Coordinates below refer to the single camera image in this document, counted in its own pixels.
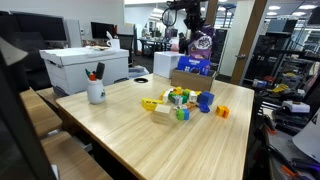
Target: purple box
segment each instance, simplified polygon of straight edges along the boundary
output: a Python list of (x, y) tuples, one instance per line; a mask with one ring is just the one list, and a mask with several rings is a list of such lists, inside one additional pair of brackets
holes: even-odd
[(207, 76), (210, 70), (210, 61), (195, 59), (188, 56), (181, 56), (177, 70)]

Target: blue block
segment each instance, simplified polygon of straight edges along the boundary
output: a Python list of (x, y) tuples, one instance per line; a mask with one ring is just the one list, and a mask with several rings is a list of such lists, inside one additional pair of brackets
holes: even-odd
[(214, 99), (214, 95), (211, 94), (208, 91), (204, 91), (202, 92), (197, 99), (197, 102), (199, 104), (207, 104), (207, 105), (211, 105)]
[(203, 113), (210, 112), (209, 106), (207, 104), (199, 104), (199, 109)]
[(183, 109), (183, 112), (184, 112), (183, 120), (189, 120), (189, 118), (190, 118), (189, 110), (188, 109)]

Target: white box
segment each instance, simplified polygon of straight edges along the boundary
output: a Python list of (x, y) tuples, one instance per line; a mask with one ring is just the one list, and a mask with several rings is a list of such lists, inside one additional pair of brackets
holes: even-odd
[(153, 73), (171, 78), (172, 70), (178, 66), (180, 56), (178, 52), (164, 51), (154, 54)]
[(98, 62), (105, 64), (103, 85), (113, 84), (116, 80), (128, 78), (127, 50), (98, 51), (89, 48), (68, 48), (58, 50), (40, 50), (44, 59), (52, 86), (71, 95), (87, 89), (87, 74), (95, 71)]

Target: green block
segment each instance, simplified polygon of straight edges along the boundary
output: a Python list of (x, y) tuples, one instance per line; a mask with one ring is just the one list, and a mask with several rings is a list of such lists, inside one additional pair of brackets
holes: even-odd
[(190, 91), (189, 90), (183, 90), (182, 95), (189, 97)]
[(182, 96), (182, 104), (185, 104), (188, 102), (188, 97), (187, 96)]
[(179, 96), (178, 94), (176, 93), (169, 93), (169, 100), (172, 102), (173, 100), (173, 96)]
[(183, 109), (178, 109), (176, 111), (176, 117), (179, 120), (183, 120), (184, 119), (184, 111), (183, 111)]

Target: pen holder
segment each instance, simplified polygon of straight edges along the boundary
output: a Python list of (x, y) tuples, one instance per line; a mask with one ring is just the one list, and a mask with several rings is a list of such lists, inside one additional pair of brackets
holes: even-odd
[(104, 87), (102, 81), (97, 79), (95, 81), (91, 81), (88, 79), (88, 100), (91, 104), (100, 104), (106, 99), (106, 93), (104, 91)]

